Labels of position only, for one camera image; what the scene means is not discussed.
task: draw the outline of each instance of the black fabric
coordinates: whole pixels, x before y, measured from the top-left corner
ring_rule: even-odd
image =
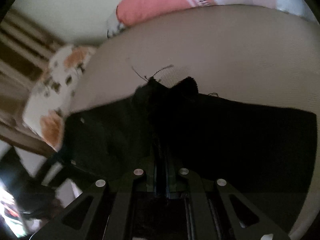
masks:
[[[202,178],[229,181],[290,231],[312,178],[315,114],[202,95],[192,78],[171,89],[151,78],[132,97],[71,115],[57,156],[83,177],[113,180],[137,168],[153,138]]]
[[[226,179],[289,232],[313,174],[316,115],[186,89],[194,84],[186,79],[165,94],[154,93],[150,118],[161,141],[186,168],[202,178]]]

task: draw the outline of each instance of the white wall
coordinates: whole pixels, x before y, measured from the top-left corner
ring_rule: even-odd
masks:
[[[121,0],[16,0],[13,7],[65,42],[100,44]]]
[[[0,140],[0,161],[2,156],[10,148],[10,145]],[[39,169],[40,165],[45,161],[45,157],[21,150],[16,148],[17,154],[21,158],[21,162],[26,170],[31,176],[34,176]],[[57,198],[61,200],[62,205],[66,207],[69,205],[75,198],[71,186],[71,181],[66,180],[58,189],[57,189]]]

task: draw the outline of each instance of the bright light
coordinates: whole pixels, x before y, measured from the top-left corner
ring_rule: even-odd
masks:
[[[21,218],[17,212],[13,196],[7,192],[0,182],[0,214],[17,237],[26,236]]]

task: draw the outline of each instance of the black metal frame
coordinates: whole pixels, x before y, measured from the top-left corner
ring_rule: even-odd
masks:
[[[170,157],[164,159],[166,169],[174,172],[171,172],[171,182],[169,172],[163,173],[165,181],[179,183],[180,180],[182,185],[185,184],[185,190],[176,192],[173,185],[167,185],[171,189],[169,197],[166,192],[159,196],[156,190],[153,191],[153,197],[184,199],[188,240],[260,240],[263,235],[268,234],[273,234],[273,240],[289,240],[279,226],[228,182],[221,185],[219,180],[211,181],[213,187],[210,192],[206,192],[203,181],[196,172],[187,169],[181,172],[168,159]],[[147,194],[148,176],[153,172],[150,169],[143,174],[136,174],[134,171],[124,174],[118,183],[115,197],[105,180],[102,187],[96,182],[31,239],[131,239],[132,196],[139,198],[139,195]],[[240,205],[233,203],[232,198],[236,198]]]

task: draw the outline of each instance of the metal rivet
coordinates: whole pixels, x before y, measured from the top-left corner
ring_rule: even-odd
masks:
[[[135,170],[133,171],[133,173],[134,173],[135,175],[137,175],[137,176],[140,176],[140,175],[143,174],[143,170],[142,170],[142,169],[135,169]]]
[[[99,179],[96,181],[97,187],[103,187],[106,184],[106,182],[103,179]]]
[[[227,182],[224,179],[218,179],[217,184],[221,187],[227,185]]]
[[[187,168],[181,168],[179,170],[179,173],[182,175],[187,175],[189,173],[189,170]]]

